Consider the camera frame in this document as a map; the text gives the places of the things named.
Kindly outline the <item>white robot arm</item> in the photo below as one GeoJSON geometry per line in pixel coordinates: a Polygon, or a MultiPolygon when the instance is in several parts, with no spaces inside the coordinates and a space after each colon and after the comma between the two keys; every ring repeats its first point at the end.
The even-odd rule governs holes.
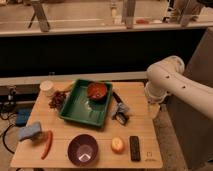
{"type": "Polygon", "coordinates": [[[147,68],[144,92],[150,103],[161,103],[173,94],[213,120],[213,88],[183,75],[185,64],[178,56],[169,56],[147,68]]]}

